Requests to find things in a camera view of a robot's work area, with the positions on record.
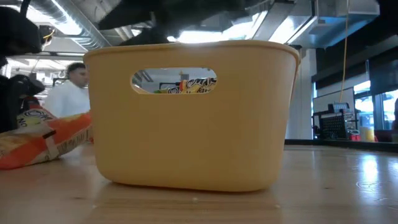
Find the white shirt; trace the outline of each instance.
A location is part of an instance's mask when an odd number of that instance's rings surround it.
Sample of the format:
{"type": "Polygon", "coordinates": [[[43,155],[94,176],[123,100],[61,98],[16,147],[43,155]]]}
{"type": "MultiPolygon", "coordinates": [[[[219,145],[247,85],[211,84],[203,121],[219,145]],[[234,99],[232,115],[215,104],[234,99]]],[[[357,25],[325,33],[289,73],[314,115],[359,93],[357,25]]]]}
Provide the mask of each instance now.
{"type": "Polygon", "coordinates": [[[58,118],[85,113],[90,110],[88,89],[79,88],[67,80],[50,91],[44,108],[58,118]]]}

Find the person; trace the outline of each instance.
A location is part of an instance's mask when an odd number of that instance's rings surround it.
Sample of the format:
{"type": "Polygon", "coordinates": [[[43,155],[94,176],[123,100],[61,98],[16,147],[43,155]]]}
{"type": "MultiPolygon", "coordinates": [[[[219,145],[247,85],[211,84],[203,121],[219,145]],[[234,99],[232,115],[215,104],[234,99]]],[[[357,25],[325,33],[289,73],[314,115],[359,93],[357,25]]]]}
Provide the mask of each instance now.
{"type": "Polygon", "coordinates": [[[392,122],[392,129],[398,130],[398,99],[396,100],[396,109],[394,111],[394,115],[396,116],[396,120],[392,122]]]}
{"type": "Polygon", "coordinates": [[[67,68],[67,78],[53,88],[44,101],[44,108],[58,118],[85,113],[90,110],[88,89],[89,74],[83,63],[72,63],[67,68]]]}

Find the yellow plastic bin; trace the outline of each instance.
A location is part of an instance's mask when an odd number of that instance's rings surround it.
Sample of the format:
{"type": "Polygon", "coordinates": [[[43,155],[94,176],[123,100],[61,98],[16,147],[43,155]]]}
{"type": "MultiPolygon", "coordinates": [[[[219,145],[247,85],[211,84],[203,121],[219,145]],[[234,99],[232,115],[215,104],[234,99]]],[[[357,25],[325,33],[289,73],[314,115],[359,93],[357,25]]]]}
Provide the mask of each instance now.
{"type": "Polygon", "coordinates": [[[297,51],[256,40],[111,47],[88,52],[99,171],[132,185],[243,192],[279,173],[297,51]],[[133,90],[145,68],[208,67],[215,89],[133,90]]]}

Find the basket handle hole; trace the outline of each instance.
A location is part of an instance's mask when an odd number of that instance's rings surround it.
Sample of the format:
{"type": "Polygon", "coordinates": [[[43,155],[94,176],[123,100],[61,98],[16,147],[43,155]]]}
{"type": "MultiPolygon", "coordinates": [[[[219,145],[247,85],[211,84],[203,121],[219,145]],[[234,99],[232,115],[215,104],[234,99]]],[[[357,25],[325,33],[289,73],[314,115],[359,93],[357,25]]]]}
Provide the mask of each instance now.
{"type": "Polygon", "coordinates": [[[211,68],[147,68],[131,77],[132,89],[140,94],[208,93],[217,75],[211,68]]]}

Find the wooden table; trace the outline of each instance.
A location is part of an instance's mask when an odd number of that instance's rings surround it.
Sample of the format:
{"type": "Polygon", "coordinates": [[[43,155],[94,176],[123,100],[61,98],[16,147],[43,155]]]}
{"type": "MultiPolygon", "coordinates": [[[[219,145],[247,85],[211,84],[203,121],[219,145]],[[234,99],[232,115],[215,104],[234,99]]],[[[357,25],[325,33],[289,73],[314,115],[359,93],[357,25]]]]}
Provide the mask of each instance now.
{"type": "Polygon", "coordinates": [[[0,223],[398,223],[398,155],[287,146],[271,189],[226,194],[114,184],[80,147],[0,171],[0,223]]]}

